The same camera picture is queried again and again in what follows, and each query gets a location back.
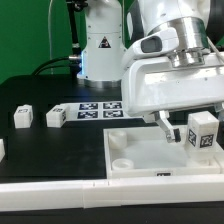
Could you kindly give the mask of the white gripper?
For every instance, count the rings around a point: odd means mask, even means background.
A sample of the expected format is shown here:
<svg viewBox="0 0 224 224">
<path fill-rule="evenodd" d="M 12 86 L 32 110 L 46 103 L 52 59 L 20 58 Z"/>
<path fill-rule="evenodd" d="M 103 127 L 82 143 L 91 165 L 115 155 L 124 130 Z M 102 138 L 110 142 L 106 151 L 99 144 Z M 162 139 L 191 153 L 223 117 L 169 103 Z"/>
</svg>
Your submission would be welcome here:
<svg viewBox="0 0 224 224">
<path fill-rule="evenodd" d="M 121 94 L 130 117 L 155 112 L 168 143 L 181 141 L 180 130 L 168 121 L 169 112 L 215 104 L 219 127 L 224 124 L 224 64 L 215 54 L 207 55 L 204 65 L 182 68 L 173 68 L 167 57 L 138 60 L 123 75 Z"/>
</svg>

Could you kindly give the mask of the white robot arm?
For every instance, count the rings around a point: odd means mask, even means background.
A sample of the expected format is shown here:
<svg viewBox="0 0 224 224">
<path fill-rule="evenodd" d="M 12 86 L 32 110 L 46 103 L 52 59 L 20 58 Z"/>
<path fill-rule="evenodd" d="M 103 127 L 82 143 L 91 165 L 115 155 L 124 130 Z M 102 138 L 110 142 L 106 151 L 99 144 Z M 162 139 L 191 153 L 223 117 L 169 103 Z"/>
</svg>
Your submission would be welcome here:
<svg viewBox="0 0 224 224">
<path fill-rule="evenodd" d="M 130 116 L 155 122 L 169 142 L 179 131 L 173 111 L 224 103 L 224 53 L 208 37 L 208 26 L 224 9 L 218 0 L 135 0 L 126 16 L 118 0 L 69 0 L 86 22 L 86 47 L 78 42 L 80 84 L 120 86 Z"/>
</svg>

